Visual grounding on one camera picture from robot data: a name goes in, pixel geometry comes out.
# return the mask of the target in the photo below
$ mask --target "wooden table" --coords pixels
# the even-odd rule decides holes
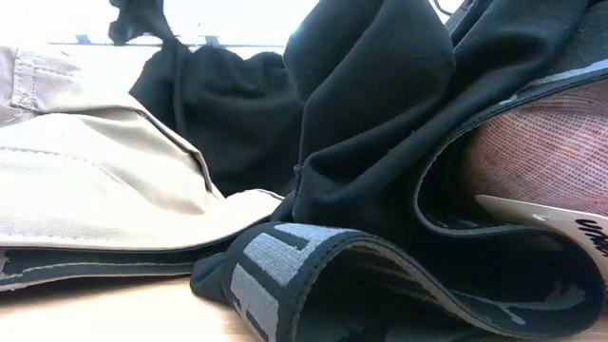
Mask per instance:
[[[194,296],[187,277],[69,280],[0,294],[0,339],[53,338],[255,342],[233,310]],[[608,341],[608,315],[563,341]]]

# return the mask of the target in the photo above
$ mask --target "stitching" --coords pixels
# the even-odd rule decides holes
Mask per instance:
[[[17,51],[17,56],[15,58],[14,72],[12,74],[12,82],[13,82],[12,91],[13,91],[13,96],[18,98],[18,100],[16,102],[19,104],[25,98],[23,91],[21,91],[21,81],[22,81],[23,77],[24,77],[23,62],[21,61],[21,58],[19,57],[19,51]]]
[[[86,164],[87,166],[90,166],[90,167],[92,167],[92,168],[94,168],[96,170],[101,171],[111,181],[115,181],[115,182],[117,182],[120,185],[128,185],[124,181],[116,178],[114,175],[112,175],[111,173],[109,173],[107,170],[105,170],[100,165],[94,163],[93,161],[89,161],[89,160],[87,160],[85,158],[65,155],[65,154],[57,153],[57,152],[31,151],[31,150],[27,150],[27,149],[23,149],[23,148],[19,148],[19,147],[0,147],[0,151],[23,153],[23,154],[42,154],[42,155],[47,155],[47,156],[51,156],[51,157],[61,157],[61,158],[65,158],[65,159],[71,159],[71,160],[74,160],[76,162],[82,162],[82,163]]]
[[[129,267],[129,266],[193,266],[193,265],[194,265],[194,262],[178,262],[178,263],[133,262],[133,263],[125,263],[125,264],[111,263],[111,262],[70,262],[70,263],[61,263],[61,264],[54,264],[54,265],[47,265],[47,266],[30,267],[30,268],[23,270],[21,273],[14,274],[14,275],[0,274],[0,280],[21,277],[21,276],[24,276],[26,273],[30,273],[30,272],[49,270],[49,269],[59,268],[59,267],[69,267],[69,266],[113,266],[113,267],[126,266],[126,267]]]
[[[78,242],[78,241],[84,241],[84,242],[89,242],[89,243],[95,243],[95,242],[102,242],[102,243],[108,243],[109,241],[112,241],[111,238],[88,238],[88,237],[61,237],[61,236],[50,236],[50,235],[26,235],[26,234],[6,234],[6,233],[0,233],[0,238],[48,238],[51,240],[67,240],[67,241],[72,241],[72,242]],[[157,241],[157,239],[155,238],[151,238],[151,239],[142,239],[140,238],[140,241]]]
[[[33,107],[36,107],[36,73],[38,72],[38,63],[36,62],[36,58],[32,58],[32,72],[31,72],[31,80],[29,81],[29,96],[27,98],[28,103],[31,103]]]
[[[51,69],[51,68],[47,68],[47,67],[41,66],[41,65],[39,65],[36,62],[37,61],[36,57],[32,57],[31,61],[32,61],[31,64],[27,63],[27,62],[21,62],[20,64],[24,65],[26,67],[32,67],[34,69],[37,69],[38,71],[48,72],[48,73],[53,74],[53,75],[66,76],[66,77],[73,77],[73,76],[77,76],[78,75],[77,72],[62,72],[62,71],[59,71],[59,70],[54,70],[54,69]]]

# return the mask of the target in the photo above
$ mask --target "window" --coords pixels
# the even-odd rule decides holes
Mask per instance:
[[[164,13],[174,34],[192,48],[217,39],[248,58],[263,50],[281,53],[289,35],[317,1],[164,0]],[[438,2],[442,9],[454,11],[462,0]],[[104,72],[120,75],[126,85],[139,76],[143,63],[159,50],[161,42],[143,36],[126,47],[113,47],[107,30],[119,11],[109,0],[18,0],[6,1],[2,7],[0,42],[42,44],[84,63],[104,64]],[[445,22],[447,16],[439,15]]]

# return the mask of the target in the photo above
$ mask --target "clothing tag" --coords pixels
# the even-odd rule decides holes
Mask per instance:
[[[537,226],[570,237],[587,250],[604,279],[608,279],[607,217],[486,195],[475,198],[496,219]]]

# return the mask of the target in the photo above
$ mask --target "beige fabric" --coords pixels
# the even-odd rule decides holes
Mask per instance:
[[[482,125],[464,155],[471,195],[608,215],[608,82],[517,108]]]
[[[0,189],[2,247],[199,246],[281,200],[225,199],[200,152],[103,70],[34,47],[0,46]]]

